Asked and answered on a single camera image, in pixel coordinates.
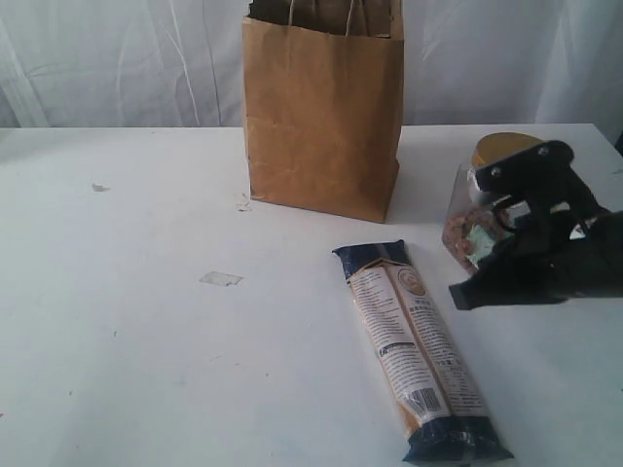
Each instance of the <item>paper bag handle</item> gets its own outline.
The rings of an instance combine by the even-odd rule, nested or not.
[[[313,12],[315,13],[315,6],[318,0],[313,0]],[[292,19],[294,18],[294,3],[296,0],[290,0],[290,14],[288,15],[288,26],[292,26]],[[348,19],[347,19],[347,37],[350,35],[350,26],[352,24],[352,12],[354,12],[354,2],[355,0],[350,0],[350,8],[348,9]],[[361,8],[363,8],[363,0],[359,0],[361,3]]]

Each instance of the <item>white curtain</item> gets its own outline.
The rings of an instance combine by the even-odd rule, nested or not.
[[[0,126],[239,126],[250,0],[0,0]],[[403,0],[405,123],[623,130],[623,0]]]

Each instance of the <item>barcode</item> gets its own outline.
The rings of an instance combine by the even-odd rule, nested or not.
[[[441,404],[437,399],[437,394],[432,387],[426,387],[418,391],[413,391],[407,397],[409,406],[418,416],[424,416],[429,412],[438,412],[441,410]]]

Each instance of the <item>spaghetti package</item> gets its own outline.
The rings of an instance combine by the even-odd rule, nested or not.
[[[347,282],[407,427],[405,461],[491,462],[500,443],[403,240],[345,246]]]

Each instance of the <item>nutrition label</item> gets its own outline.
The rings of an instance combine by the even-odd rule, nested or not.
[[[450,415],[385,268],[362,271],[350,279],[350,286],[399,401],[420,425]]]
[[[387,267],[400,299],[415,324],[421,344],[444,388],[452,412],[458,416],[486,415],[483,403],[445,324],[413,268]]]

